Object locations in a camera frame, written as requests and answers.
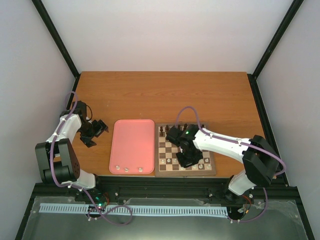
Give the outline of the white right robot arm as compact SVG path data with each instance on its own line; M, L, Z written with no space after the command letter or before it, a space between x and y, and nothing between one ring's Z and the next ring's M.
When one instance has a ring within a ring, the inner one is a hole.
M180 148L176 156L185 169L198 164L204 151L218 153L243 164L244 170L230 178L224 191L226 195L240 196L254 187L268 187L277 176L281 163L272 147L259 135L253 138L231 137L190 124L184 130L177 125L171 127L166 140Z

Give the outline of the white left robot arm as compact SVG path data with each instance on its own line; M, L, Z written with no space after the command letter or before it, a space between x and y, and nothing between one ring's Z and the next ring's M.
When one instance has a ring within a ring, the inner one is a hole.
M109 128L101 119L87 117L87 109L85 102L73 102L72 109L60 114L59 124L53 134L35 146L35 155L44 184L86 190L86 195L96 202L103 198L104 188L96 184L95 174L81 169L72 143L79 133L86 147L96 146L93 138L108 132Z

